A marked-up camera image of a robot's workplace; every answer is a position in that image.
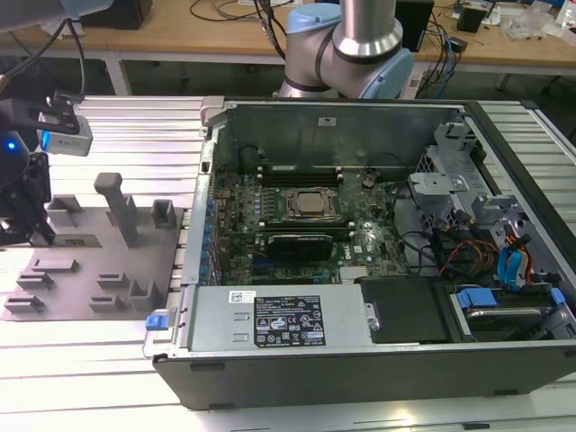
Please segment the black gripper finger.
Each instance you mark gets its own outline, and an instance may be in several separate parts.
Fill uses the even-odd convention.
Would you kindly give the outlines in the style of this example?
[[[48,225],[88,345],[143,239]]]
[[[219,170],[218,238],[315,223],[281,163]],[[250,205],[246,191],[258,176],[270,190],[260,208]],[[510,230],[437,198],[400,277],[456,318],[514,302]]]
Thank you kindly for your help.
[[[14,206],[13,200],[5,194],[1,195],[1,245],[11,246],[26,243],[30,240],[32,231],[26,220]]]
[[[21,178],[22,216],[31,232],[34,246],[52,246],[56,234],[48,223],[44,205],[51,201],[49,156],[44,152],[30,154],[30,161]]]

